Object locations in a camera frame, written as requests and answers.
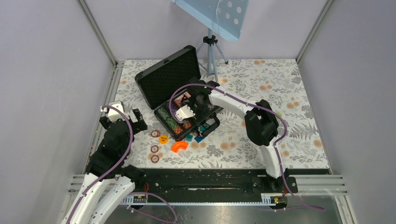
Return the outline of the black all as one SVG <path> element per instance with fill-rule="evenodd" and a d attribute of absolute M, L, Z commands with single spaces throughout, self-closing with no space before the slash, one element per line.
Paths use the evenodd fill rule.
<path fill-rule="evenodd" d="M 183 93 L 181 93 L 180 95 L 178 95 L 177 97 L 175 97 L 173 99 L 173 102 L 178 106 L 178 107 L 182 107 L 182 103 L 186 100 L 188 100 L 191 97 L 191 94 L 188 91 L 184 91 Z"/>

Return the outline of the black poker set case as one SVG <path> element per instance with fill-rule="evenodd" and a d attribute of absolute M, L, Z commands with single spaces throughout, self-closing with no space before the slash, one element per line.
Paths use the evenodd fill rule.
<path fill-rule="evenodd" d="M 185 90 L 188 90 L 182 86 L 191 83 L 205 83 L 201 80 L 195 47 L 187 45 L 167 58 L 139 72 L 135 76 L 135 82 L 149 108 L 154 111 L 155 117 L 176 141 L 181 141 L 190 134 L 206 137 L 219 127 L 220 121 L 217 115 L 213 118 L 190 118 L 186 119 L 183 123 L 179 123 L 174 119 L 173 112 L 177 111 L 180 107 L 173 102 L 173 99 Z M 189 121 L 191 127 L 181 134 L 176 135 L 158 113 L 158 109 L 161 107 L 166 109 L 178 124 L 184 124 Z M 219 106 L 216 107 L 218 114 L 222 108 Z M 201 133 L 199 127 L 204 123 L 207 123 L 210 127 Z"/>

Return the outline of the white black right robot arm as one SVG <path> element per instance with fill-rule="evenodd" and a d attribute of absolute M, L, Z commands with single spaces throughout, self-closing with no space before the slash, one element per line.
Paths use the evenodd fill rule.
<path fill-rule="evenodd" d="M 266 177 L 269 189 L 274 192 L 286 191 L 293 194 L 287 183 L 289 177 L 279 150 L 276 145 L 288 132 L 286 121 L 274 112 L 266 100 L 248 101 L 233 92 L 214 85 L 191 83 L 182 86 L 191 91 L 187 103 L 173 112 L 180 122 L 193 117 L 198 108 L 208 104 L 226 109 L 244 119 L 247 137 L 259 147 L 266 165 Z"/>

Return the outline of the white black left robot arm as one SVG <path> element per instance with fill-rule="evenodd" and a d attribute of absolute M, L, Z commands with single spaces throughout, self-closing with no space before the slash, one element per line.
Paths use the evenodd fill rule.
<path fill-rule="evenodd" d="M 144 171 L 124 166 L 134 135 L 147 129 L 142 114 L 133 109 L 137 119 L 133 122 L 121 105 L 106 105 L 103 110 L 106 116 L 99 121 L 104 137 L 88 161 L 82 186 L 63 224 L 103 224 L 129 193 L 144 188 Z"/>

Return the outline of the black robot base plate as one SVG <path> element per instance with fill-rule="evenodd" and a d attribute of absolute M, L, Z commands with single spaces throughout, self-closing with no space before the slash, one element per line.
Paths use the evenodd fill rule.
<path fill-rule="evenodd" d="M 169 203 L 259 203 L 263 194 L 297 193 L 295 177 L 272 178 L 264 169 L 145 168 L 134 192 L 148 192 Z"/>

